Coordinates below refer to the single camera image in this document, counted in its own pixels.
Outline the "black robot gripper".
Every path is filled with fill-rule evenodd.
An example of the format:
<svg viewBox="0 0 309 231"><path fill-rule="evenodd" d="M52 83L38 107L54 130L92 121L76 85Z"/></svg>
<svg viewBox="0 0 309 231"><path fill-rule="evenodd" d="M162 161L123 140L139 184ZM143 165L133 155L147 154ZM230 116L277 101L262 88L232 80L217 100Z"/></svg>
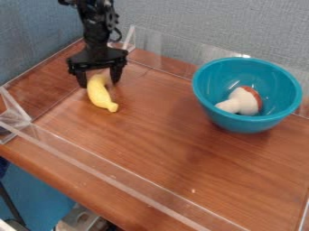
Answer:
<svg viewBox="0 0 309 231"><path fill-rule="evenodd" d="M99 37L84 33L83 40L84 48L68 58L68 73L76 76L80 87L87 88L86 71L110 68L111 80L117 84L127 65L129 52L107 45L107 35Z"/></svg>

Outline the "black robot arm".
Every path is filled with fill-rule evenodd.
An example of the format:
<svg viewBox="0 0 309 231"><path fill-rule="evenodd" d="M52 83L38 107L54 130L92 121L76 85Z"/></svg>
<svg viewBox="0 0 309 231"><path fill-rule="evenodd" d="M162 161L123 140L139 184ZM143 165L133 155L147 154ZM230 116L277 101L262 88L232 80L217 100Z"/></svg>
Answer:
<svg viewBox="0 0 309 231"><path fill-rule="evenodd" d="M86 72L110 69L111 80L117 84L127 65L129 52L107 45L109 42L119 42L122 39L114 0L58 0L58 2L78 9L86 42L83 50L67 59L68 73L76 77L80 87L87 88Z"/></svg>

